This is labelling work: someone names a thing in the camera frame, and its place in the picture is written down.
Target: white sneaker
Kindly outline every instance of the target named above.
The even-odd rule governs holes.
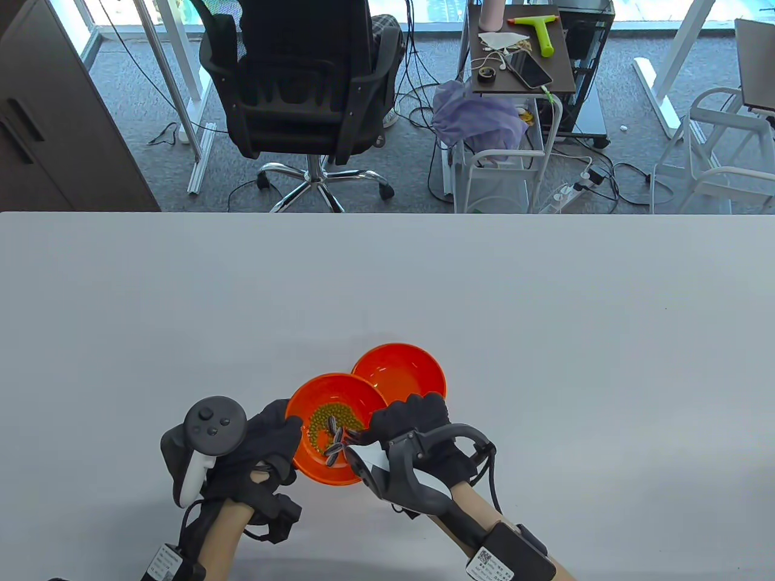
[[[387,115],[382,119],[382,126],[387,129],[391,125],[395,125],[395,122],[398,121],[398,116],[401,114],[401,109],[398,107],[398,103],[395,104],[395,107],[393,107],[390,111],[387,112]]]

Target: person's leg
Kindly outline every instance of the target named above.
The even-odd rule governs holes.
[[[374,54],[376,54],[380,49],[380,41],[382,40],[382,31],[385,30],[388,26],[395,26],[396,28],[400,29],[401,25],[398,24],[398,20],[395,18],[395,16],[390,14],[377,14],[376,16],[372,17],[371,19],[371,34],[374,38]],[[406,44],[404,40],[403,33],[401,34],[401,57],[403,57],[404,52],[406,51]],[[398,102],[396,101],[395,107],[393,107],[390,111],[387,112],[387,115],[382,121],[383,127],[387,128],[393,125],[396,121],[398,121],[398,115],[400,113],[400,110],[398,109]]]

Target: chair wheel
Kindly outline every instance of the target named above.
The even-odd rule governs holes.
[[[608,137],[595,137],[592,139],[592,146],[596,150],[604,150],[609,145],[611,145],[611,140]]]
[[[259,190],[268,190],[270,187],[272,187],[272,184],[269,183],[267,172],[258,172],[258,175],[256,176],[256,186],[258,186]]]
[[[393,186],[380,184],[380,198],[383,200],[389,200],[393,196],[395,196]]]

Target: forearm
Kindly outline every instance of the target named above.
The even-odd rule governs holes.
[[[255,483],[261,483],[267,478],[267,474],[262,472],[250,474],[250,479]],[[231,500],[223,503],[199,552],[199,564],[207,571],[205,581],[226,581],[229,578],[237,545],[251,518],[253,508],[246,504]]]
[[[468,483],[462,482],[456,486],[453,486],[452,498],[455,501],[455,504],[457,504],[457,506],[459,506],[463,512],[468,514],[468,516],[473,518],[485,531],[491,530],[498,522],[503,522],[504,524],[507,524],[509,527],[517,531],[517,534],[519,534],[517,528],[512,523],[510,523],[508,519],[506,519],[501,513],[496,511],[494,507],[484,498],[482,498],[482,496],[480,496],[479,493],[477,493],[477,491],[474,490]],[[463,550],[464,553],[466,553],[468,557],[474,556],[474,552],[471,550],[471,548],[458,541],[458,539],[452,535],[452,533],[450,533],[450,531],[439,521],[439,519],[432,517],[431,520],[439,525],[439,527],[445,533],[447,533],[453,541],[457,543],[457,545]],[[557,568],[557,574],[554,576],[553,581],[575,581],[573,576],[568,573],[568,571],[561,564],[554,560],[551,555],[549,558]]]

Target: hand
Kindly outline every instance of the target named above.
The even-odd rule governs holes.
[[[387,449],[389,440],[412,429],[422,433],[441,428],[449,422],[450,414],[441,395],[411,395],[406,402],[396,401],[387,409],[376,412],[371,418],[369,430],[362,434],[360,440],[364,444],[379,442],[383,449]],[[448,488],[468,482],[477,473],[474,462],[455,446],[454,440],[433,446],[429,450],[429,458],[417,462],[415,467],[435,476]]]
[[[301,509],[285,495],[274,492],[280,485],[296,480],[293,457],[301,441],[301,419],[286,420],[287,407],[288,400],[276,400],[267,405],[248,421],[245,439],[237,449],[219,457],[208,471],[202,491],[205,502],[199,516],[185,528],[181,537],[181,550],[188,558],[198,557],[208,531],[222,508],[229,505],[227,500],[250,509],[245,517],[249,520],[234,525],[237,537],[246,524],[269,524],[270,534],[275,529],[272,538],[267,539],[272,542],[288,536],[295,521],[286,514],[281,515],[281,509],[292,505],[297,513],[295,520]]]
[[[286,420],[287,407],[288,400],[273,401],[248,421],[243,442],[208,471],[202,492],[205,500],[229,498],[248,505],[255,511],[251,524],[277,518],[280,502],[274,492],[296,480],[293,457],[301,441],[301,419]]]

